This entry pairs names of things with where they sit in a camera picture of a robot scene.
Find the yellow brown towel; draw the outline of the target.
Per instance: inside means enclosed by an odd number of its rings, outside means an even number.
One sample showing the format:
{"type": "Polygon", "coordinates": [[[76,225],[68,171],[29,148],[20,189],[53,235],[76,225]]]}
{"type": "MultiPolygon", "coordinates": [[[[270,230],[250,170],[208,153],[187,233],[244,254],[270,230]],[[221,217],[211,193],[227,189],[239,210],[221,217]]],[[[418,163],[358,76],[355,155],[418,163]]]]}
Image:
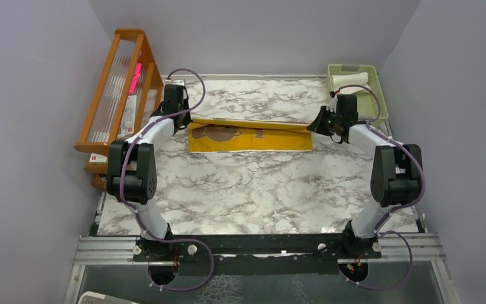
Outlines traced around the yellow brown towel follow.
{"type": "Polygon", "coordinates": [[[195,119],[189,124],[190,153],[238,151],[308,152],[313,141],[307,123],[262,120],[195,119]]]}

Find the white cream towel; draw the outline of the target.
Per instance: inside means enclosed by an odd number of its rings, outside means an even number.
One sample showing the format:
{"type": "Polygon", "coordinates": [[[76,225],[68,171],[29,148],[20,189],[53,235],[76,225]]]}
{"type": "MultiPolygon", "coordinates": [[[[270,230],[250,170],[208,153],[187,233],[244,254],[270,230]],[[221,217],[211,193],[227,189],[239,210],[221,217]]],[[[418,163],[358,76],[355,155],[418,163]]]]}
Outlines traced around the white cream towel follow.
{"type": "Polygon", "coordinates": [[[332,91],[341,94],[354,94],[359,91],[366,91],[368,85],[368,72],[361,72],[349,75],[333,75],[332,91]]]}

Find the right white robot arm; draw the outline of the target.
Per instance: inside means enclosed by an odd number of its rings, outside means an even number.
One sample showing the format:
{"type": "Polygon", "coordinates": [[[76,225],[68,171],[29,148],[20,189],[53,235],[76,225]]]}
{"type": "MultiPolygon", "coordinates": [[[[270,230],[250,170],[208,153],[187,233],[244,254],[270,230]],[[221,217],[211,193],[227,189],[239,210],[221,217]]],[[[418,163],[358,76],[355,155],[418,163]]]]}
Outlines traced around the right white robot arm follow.
{"type": "Polygon", "coordinates": [[[371,123],[359,119],[357,97],[340,94],[336,108],[321,106],[307,130],[328,137],[338,136],[373,158],[370,178],[371,200],[359,215],[348,221],[342,231],[341,252],[354,258],[370,250],[378,232],[402,208],[417,203],[425,192],[421,149],[403,144],[379,132],[371,123]]]}

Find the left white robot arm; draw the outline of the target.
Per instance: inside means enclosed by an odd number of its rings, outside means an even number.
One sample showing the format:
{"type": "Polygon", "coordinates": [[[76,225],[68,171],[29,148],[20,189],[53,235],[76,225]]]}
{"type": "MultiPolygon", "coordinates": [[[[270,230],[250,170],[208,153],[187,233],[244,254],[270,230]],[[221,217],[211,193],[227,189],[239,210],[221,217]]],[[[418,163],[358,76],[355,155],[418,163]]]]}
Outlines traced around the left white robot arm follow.
{"type": "Polygon", "coordinates": [[[185,82],[167,84],[163,100],[136,135],[109,146],[106,190],[132,212],[139,227],[142,249],[158,260],[173,254],[169,223],[152,202],[158,185],[156,152],[179,130],[190,124],[189,95],[185,82]]]}

